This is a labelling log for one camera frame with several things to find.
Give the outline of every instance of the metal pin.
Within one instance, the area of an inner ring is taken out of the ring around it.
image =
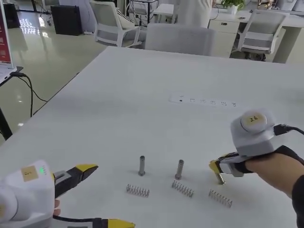
[[[144,171],[144,159],[145,159],[145,157],[144,156],[141,156],[140,158],[139,158],[139,171],[138,171],[138,175],[140,175],[141,177],[143,176],[143,175],[145,175],[146,174],[146,172]]]
[[[180,160],[179,165],[177,167],[177,172],[175,174],[175,179],[177,179],[178,181],[181,179],[181,172],[183,166],[184,166],[184,160]]]
[[[225,184],[225,181],[220,173],[216,173],[215,175],[219,181],[218,184],[221,184],[221,185]]]

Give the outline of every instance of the storage box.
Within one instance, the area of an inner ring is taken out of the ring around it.
[[[304,12],[304,0],[297,0],[293,10]]]
[[[276,6],[280,8],[280,10],[288,10],[291,11],[295,6],[296,0],[278,0]]]

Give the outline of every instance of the metal spring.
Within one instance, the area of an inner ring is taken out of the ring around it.
[[[146,198],[149,197],[149,194],[150,194],[150,190],[136,187],[131,184],[127,185],[126,190],[128,193],[130,193],[132,195],[142,196],[142,197],[146,197]]]
[[[217,193],[216,191],[210,189],[209,197],[216,200],[217,202],[220,202],[221,204],[225,205],[228,208],[231,208],[232,206],[232,200],[228,199],[225,196],[222,196],[221,194]]]
[[[176,189],[177,191],[181,192],[182,194],[192,198],[194,191],[190,188],[187,188],[185,185],[182,185],[178,181],[174,181],[172,183],[172,188]]]

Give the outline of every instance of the white shirt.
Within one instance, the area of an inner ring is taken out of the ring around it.
[[[212,0],[180,0],[177,24],[207,28]]]

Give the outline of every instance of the potted plant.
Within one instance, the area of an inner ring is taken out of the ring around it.
[[[229,14],[236,14],[244,7],[244,0],[222,0],[221,4],[227,8]]]

